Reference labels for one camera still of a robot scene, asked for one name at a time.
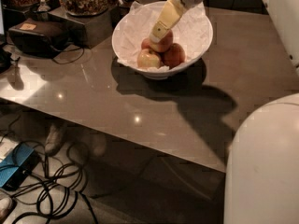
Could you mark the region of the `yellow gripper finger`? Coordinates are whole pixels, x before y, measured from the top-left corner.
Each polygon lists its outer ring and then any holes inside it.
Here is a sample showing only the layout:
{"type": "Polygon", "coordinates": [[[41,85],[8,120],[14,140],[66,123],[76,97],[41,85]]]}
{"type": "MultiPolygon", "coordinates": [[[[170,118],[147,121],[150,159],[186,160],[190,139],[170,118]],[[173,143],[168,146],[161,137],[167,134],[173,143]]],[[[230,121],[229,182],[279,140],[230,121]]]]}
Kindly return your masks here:
{"type": "Polygon", "coordinates": [[[187,9],[180,0],[167,0],[150,31],[149,39],[154,43],[159,43],[179,22],[186,11],[187,9]]]}

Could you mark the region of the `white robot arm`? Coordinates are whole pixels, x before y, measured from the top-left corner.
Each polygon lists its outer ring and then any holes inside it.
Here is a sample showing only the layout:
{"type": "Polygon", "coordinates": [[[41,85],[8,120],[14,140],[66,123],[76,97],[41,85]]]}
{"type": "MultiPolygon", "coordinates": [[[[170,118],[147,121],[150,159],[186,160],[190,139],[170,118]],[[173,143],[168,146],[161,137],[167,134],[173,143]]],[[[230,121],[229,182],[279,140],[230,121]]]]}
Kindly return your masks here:
{"type": "MultiPolygon", "coordinates": [[[[299,0],[263,0],[299,64],[299,0]]],[[[254,111],[229,153],[223,224],[299,224],[299,93],[254,111]]]]}

